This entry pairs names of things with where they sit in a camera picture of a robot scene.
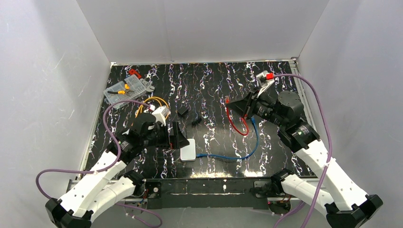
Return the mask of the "grey red adjustable wrench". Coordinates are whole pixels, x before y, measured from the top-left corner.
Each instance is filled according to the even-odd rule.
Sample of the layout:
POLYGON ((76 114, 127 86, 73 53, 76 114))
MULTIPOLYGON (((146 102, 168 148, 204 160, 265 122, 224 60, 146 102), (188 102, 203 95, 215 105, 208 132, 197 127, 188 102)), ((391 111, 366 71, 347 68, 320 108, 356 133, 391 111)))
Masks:
POLYGON ((145 90, 147 93, 152 93, 155 90, 155 87, 153 85, 152 81, 146 81, 144 78, 142 78, 142 76, 134 69, 130 69, 128 71, 129 75, 135 75, 140 81, 141 83, 145 86, 145 90))

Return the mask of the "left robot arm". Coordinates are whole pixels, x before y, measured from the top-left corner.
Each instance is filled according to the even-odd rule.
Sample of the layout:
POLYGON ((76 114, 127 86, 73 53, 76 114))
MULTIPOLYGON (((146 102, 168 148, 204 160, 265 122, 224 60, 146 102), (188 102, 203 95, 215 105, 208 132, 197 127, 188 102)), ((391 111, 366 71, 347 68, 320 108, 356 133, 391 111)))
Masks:
POLYGON ((177 122, 168 128, 170 110, 163 105, 138 115, 135 123, 112 134, 112 142, 83 178, 59 198, 49 197, 45 208, 58 228, 89 228, 97 217, 129 197, 146 199, 152 191, 142 174, 123 169, 145 149, 180 150, 183 161, 196 158, 194 139, 186 138, 177 122))

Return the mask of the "yellow handled pliers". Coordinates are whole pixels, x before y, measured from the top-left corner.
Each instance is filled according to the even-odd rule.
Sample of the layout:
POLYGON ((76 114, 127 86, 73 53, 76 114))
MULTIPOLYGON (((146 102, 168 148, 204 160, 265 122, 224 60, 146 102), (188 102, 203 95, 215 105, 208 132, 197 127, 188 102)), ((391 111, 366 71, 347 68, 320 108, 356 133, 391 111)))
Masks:
POLYGON ((130 89, 130 86, 125 83, 124 84, 124 90, 119 90, 119 91, 107 91, 108 94, 113 94, 113 95, 129 95, 130 93, 133 93, 134 91, 130 89))

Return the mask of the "black adapter with cable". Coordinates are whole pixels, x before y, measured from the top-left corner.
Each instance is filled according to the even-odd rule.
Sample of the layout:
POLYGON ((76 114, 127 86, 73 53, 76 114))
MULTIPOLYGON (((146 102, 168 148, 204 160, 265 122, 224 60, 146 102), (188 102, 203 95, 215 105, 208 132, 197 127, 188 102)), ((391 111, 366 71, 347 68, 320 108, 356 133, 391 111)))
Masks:
POLYGON ((178 116, 183 119, 185 136, 188 137, 188 127, 196 128, 203 121, 199 113, 191 113, 190 108, 181 106, 176 110, 178 116))

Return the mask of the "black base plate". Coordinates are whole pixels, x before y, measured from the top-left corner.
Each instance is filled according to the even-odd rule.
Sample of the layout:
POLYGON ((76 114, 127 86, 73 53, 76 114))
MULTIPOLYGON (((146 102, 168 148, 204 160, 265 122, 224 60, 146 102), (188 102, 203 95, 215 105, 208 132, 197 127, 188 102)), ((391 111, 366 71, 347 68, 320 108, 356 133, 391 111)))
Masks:
POLYGON ((281 200, 269 184, 269 177, 147 179, 145 188, 149 209, 267 209, 269 201, 281 200))

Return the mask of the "clear plastic parts box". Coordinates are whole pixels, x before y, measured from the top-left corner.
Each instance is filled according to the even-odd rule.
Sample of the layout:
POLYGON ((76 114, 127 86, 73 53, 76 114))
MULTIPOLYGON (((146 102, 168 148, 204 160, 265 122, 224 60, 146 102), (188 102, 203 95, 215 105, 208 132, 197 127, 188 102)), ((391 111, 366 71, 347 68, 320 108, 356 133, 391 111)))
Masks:
POLYGON ((131 75, 104 90, 107 104, 115 104, 123 100, 135 100, 146 93, 146 86, 136 76, 131 75))

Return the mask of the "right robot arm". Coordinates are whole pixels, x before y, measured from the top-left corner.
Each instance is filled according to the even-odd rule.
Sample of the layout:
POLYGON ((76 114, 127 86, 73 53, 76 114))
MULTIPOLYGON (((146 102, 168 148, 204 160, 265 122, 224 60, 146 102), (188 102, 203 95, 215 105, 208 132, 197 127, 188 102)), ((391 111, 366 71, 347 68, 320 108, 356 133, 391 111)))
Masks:
POLYGON ((315 129, 304 121, 301 117, 304 106, 298 94, 283 91, 274 102, 256 98, 249 110, 277 125, 283 144, 319 177, 314 186, 287 169, 271 176, 279 191, 310 205, 302 227, 306 226, 312 211, 317 210, 333 228, 359 228, 383 205, 378 195, 369 195, 351 180, 315 129))

